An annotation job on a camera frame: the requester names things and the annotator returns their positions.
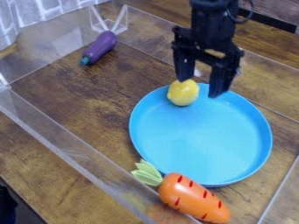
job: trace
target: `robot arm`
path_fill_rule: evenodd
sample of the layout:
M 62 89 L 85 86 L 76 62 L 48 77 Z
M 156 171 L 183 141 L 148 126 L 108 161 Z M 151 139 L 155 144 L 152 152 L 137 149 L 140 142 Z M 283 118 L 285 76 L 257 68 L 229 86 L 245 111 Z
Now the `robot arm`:
M 236 20 L 237 13 L 239 0 L 191 0 L 191 28 L 172 28 L 176 78 L 185 81 L 193 76 L 195 60 L 208 64 L 211 98 L 229 90 L 229 84 L 239 74 L 244 52 L 233 44 L 232 38 L 236 23 L 244 21 Z M 209 49 L 224 56 L 211 55 L 207 52 Z

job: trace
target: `yellow lemon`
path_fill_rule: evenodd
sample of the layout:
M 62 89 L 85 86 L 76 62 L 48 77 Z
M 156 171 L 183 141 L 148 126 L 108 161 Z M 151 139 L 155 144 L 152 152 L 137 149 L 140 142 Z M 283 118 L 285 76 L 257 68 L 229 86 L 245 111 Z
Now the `yellow lemon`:
M 187 106 L 196 100 L 199 92 L 200 88 L 193 80 L 183 82 L 176 80 L 168 88 L 167 98 L 175 105 Z

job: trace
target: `toy carrot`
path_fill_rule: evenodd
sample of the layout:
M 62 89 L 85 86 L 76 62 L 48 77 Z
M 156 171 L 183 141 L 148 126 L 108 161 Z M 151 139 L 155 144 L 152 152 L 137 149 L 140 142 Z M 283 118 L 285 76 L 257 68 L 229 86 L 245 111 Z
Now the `toy carrot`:
M 167 206 L 203 221 L 229 221 L 228 208 L 201 185 L 176 172 L 163 178 L 160 172 L 143 159 L 135 165 L 137 170 L 132 174 L 143 183 L 159 186 L 159 197 Z

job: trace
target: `purple eggplant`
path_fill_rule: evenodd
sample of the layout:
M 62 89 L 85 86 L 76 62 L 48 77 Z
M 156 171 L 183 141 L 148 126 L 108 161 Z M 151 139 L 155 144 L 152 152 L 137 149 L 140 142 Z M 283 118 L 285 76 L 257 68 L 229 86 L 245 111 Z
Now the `purple eggplant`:
M 112 31 L 103 31 L 99 34 L 96 41 L 82 53 L 80 64 L 82 66 L 95 64 L 104 54 L 113 49 L 116 43 L 116 34 Z

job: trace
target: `blue plate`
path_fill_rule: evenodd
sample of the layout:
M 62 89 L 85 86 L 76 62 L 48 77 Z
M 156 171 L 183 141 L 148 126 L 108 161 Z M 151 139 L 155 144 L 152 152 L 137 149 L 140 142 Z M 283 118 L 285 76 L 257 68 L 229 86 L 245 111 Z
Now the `blue plate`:
M 156 169 L 179 172 L 204 186 L 225 186 L 252 175 L 271 153 L 272 134 L 253 104 L 228 91 L 208 98 L 209 86 L 187 107 L 157 88 L 136 104 L 129 136 L 137 152 Z

